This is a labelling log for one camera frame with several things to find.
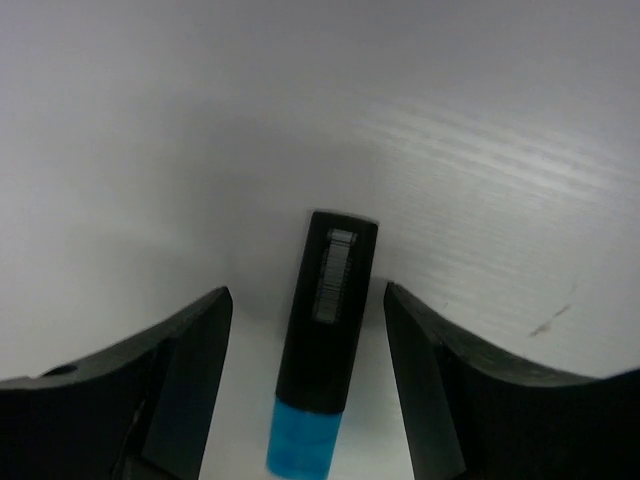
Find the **blue cap black highlighter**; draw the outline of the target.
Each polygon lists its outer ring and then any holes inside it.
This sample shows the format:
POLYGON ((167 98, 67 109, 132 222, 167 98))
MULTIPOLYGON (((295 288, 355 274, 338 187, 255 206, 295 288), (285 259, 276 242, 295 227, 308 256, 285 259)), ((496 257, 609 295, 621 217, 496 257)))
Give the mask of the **blue cap black highlighter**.
POLYGON ((378 224, 311 215, 276 390, 267 469, 284 479, 329 475, 369 291, 378 224))

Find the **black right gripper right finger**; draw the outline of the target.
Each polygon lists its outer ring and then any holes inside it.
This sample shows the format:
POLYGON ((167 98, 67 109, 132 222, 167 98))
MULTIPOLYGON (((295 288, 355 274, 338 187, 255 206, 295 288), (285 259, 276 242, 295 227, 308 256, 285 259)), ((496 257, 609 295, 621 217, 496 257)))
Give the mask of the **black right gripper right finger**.
POLYGON ((635 479, 639 374, 596 379, 514 355, 391 283, 384 314, 418 479, 635 479))

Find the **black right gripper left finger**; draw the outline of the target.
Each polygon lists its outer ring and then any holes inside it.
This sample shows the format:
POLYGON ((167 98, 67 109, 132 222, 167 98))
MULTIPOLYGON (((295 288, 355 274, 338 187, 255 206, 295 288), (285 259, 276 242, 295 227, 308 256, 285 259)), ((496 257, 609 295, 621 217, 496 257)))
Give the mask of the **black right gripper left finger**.
POLYGON ((2 381, 2 478, 198 478, 232 312, 217 288, 103 350, 2 381))

